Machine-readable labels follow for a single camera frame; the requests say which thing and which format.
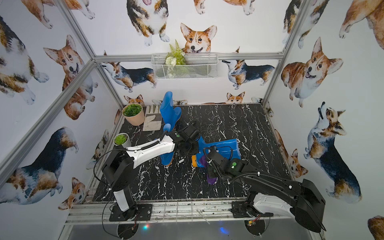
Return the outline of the blue rubber boot back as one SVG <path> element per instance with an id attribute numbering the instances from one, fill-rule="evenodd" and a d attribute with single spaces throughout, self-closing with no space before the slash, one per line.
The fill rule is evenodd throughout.
<path id="1" fill-rule="evenodd" d="M 241 159 L 241 153 L 238 145 L 237 139 L 225 140 L 221 142 L 215 143 L 206 143 L 203 137 L 200 137 L 198 140 L 199 151 L 196 155 L 192 156 L 192 166 L 203 168 L 203 164 L 201 163 L 201 159 L 204 156 L 203 148 L 216 146 L 217 152 L 221 154 L 223 157 L 229 159 Z"/>

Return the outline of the blue rubber boot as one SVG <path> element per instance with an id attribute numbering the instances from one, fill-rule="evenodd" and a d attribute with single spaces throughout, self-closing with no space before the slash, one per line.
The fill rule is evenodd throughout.
<path id="1" fill-rule="evenodd" d="M 172 163 L 174 156 L 175 143 L 172 139 L 171 124 L 165 124 L 163 127 L 163 134 L 161 136 L 161 146 L 165 147 L 164 153 L 161 155 L 161 162 L 164 166 L 169 166 Z"/>
<path id="2" fill-rule="evenodd" d="M 204 156 L 203 148 L 216 146 L 217 152 L 221 154 L 223 157 L 229 159 L 241 159 L 241 153 L 238 145 L 237 139 L 225 140 L 221 142 L 215 143 L 206 143 L 203 137 L 200 137 L 198 140 L 199 151 L 196 155 L 192 156 L 192 166 L 203 168 L 203 164 L 201 163 L 201 159 Z"/>
<path id="3" fill-rule="evenodd" d="M 163 131 L 171 132 L 182 115 L 182 109 L 180 107 L 174 108 L 173 93 L 171 91 L 165 93 L 160 112 L 165 123 Z"/>

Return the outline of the purple cloth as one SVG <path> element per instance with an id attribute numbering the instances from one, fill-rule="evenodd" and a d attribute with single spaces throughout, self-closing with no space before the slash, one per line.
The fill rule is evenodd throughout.
<path id="1" fill-rule="evenodd" d="M 207 182 L 210 184 L 210 185 L 215 185 L 217 180 L 218 180 L 218 177 L 215 173 L 215 169 L 214 167 L 212 167 L 208 162 L 207 162 L 207 159 L 205 156 L 202 156 L 199 160 L 200 164 L 202 164 L 204 166 L 204 168 L 206 168 L 207 170 Z"/>

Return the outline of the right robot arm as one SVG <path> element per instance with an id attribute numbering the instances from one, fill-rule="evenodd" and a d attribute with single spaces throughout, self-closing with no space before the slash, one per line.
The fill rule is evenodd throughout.
<path id="1" fill-rule="evenodd" d="M 290 217 L 309 231 L 326 228 L 323 216 L 326 201 L 315 184 L 287 180 L 263 172 L 241 159 L 227 159 L 215 147 L 204 148 L 208 175 L 227 185 L 244 184 L 250 188 L 244 202 L 233 204 L 234 218 Z"/>

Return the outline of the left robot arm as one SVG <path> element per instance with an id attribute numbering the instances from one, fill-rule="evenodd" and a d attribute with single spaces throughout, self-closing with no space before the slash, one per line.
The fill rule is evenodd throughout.
<path id="1" fill-rule="evenodd" d="M 117 147 L 122 153 L 120 158 L 111 157 L 102 167 L 103 175 L 113 191 L 120 210 L 125 213 L 136 204 L 130 184 L 138 173 L 137 168 L 145 162 L 164 156 L 165 165 L 173 161 L 175 152 L 180 156 L 192 156 L 199 152 L 200 131 L 195 127 L 196 121 L 178 131 L 164 131 L 160 138 L 134 147 Z"/>

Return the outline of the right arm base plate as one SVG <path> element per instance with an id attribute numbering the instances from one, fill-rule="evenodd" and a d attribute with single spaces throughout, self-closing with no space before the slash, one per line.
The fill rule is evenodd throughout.
<path id="1" fill-rule="evenodd" d="M 273 217 L 273 213 L 261 213 L 254 206 L 254 202 L 232 202 L 230 212 L 233 214 L 233 217 L 236 218 L 257 218 L 257 217 Z"/>

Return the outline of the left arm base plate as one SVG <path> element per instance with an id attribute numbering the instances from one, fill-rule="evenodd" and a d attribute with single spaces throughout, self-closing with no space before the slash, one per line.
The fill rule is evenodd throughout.
<path id="1" fill-rule="evenodd" d="M 109 218 L 110 222 L 149 221 L 152 215 L 152 204 L 136 204 L 125 212 L 114 205 Z"/>

